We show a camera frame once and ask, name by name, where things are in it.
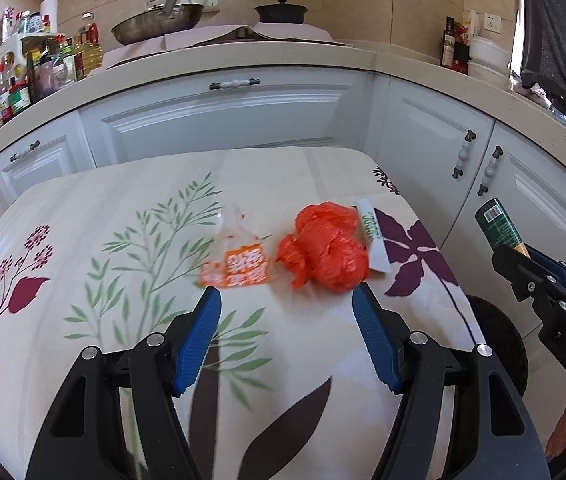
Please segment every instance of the drawer handle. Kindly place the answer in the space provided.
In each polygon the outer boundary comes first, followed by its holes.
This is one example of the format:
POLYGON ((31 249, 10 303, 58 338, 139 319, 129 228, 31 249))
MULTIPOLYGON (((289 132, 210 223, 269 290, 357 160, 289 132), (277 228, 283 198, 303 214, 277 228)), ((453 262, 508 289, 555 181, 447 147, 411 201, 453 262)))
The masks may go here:
POLYGON ((463 140, 463 145, 461 146, 461 151, 458 152, 458 159, 456 160, 456 165, 454 166, 454 173, 452 173, 452 178, 458 178, 463 176, 463 166, 465 161, 470 156, 470 145, 472 141, 476 138, 476 134, 467 130, 467 134, 463 140))
POLYGON ((227 90, 228 88, 240 88, 242 86, 260 85, 260 79, 233 79, 231 81, 223 81, 222 83, 212 83, 210 90, 227 90))
POLYGON ((29 145, 29 149, 28 150, 23 150, 22 152, 19 153, 14 153, 14 155, 10 156, 10 162, 16 162, 17 160, 19 160, 23 155, 27 155, 28 153, 33 152, 35 149, 37 149, 37 147, 39 147, 41 145, 41 141, 40 140, 36 140, 35 142, 32 142, 29 145))
POLYGON ((492 159, 490 160, 490 163, 485 167, 485 173, 483 174, 483 179, 479 186, 479 196, 483 196, 488 192, 488 186, 492 181, 492 178, 494 178, 494 174, 496 173, 496 165, 498 164, 498 160, 501 155, 503 155, 503 148, 497 146, 494 150, 494 153, 492 153, 492 159))

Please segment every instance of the pot lid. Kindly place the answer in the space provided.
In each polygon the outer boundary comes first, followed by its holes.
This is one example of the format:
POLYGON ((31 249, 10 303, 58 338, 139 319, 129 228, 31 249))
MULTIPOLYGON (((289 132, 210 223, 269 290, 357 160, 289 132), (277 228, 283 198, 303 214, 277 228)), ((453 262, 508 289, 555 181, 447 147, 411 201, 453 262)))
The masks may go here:
POLYGON ((298 9, 298 10, 302 10, 303 12, 307 12, 307 7, 302 6, 302 5, 294 5, 294 4, 288 4, 287 0, 279 0, 277 4, 269 4, 269 5, 261 5, 258 7, 254 7, 254 10, 265 10, 265 9, 270 9, 272 7, 280 7, 280 6, 284 6, 284 7, 290 7, 293 9, 298 9))

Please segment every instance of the crumpled red plastic bag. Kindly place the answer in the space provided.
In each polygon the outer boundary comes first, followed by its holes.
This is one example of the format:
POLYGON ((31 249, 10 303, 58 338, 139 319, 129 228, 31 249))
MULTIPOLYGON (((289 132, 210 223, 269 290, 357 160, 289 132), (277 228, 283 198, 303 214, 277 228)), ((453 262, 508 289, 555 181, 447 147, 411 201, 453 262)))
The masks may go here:
POLYGON ((367 278, 367 251, 354 238, 358 214, 333 202, 309 205, 296 216, 298 234, 278 245, 276 260, 295 274, 293 288, 310 279, 334 292, 347 292, 367 278))

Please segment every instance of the small plastic bag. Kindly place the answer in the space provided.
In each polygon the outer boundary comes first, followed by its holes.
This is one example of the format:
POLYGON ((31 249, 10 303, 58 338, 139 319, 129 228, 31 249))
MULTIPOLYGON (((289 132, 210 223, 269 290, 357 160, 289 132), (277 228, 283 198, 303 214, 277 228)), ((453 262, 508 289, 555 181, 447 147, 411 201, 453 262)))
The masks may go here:
POLYGON ((296 216, 296 234, 278 245, 276 260, 294 273, 292 288, 310 279, 334 292, 347 292, 367 278, 369 259, 355 239, 356 211, 333 202, 309 205, 296 216))
POLYGON ((245 227, 244 220, 238 206, 223 207, 220 231, 201 271, 201 285, 227 288, 269 280, 270 265, 262 240, 245 227))

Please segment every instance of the floral tablecloth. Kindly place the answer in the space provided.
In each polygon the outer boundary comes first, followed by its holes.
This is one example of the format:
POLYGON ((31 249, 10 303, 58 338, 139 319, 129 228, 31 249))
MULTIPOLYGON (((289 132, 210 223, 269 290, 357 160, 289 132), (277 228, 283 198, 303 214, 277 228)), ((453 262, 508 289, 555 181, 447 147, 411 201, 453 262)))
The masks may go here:
MULTIPOLYGON (((368 282, 384 308, 444 346, 482 335, 467 298, 399 191, 360 152, 268 148, 140 160, 39 184, 0 219, 0 461, 26 474, 38 431, 80 350, 131 348, 191 310, 224 204, 246 212, 275 253, 306 205, 379 211, 388 274, 368 282)), ((351 293, 266 285, 223 290, 223 313, 195 386, 176 411, 205 480, 370 478, 400 398, 379 382, 351 293)), ((432 477, 447 450, 446 392, 432 477)), ((146 478, 130 392, 125 437, 146 478)))

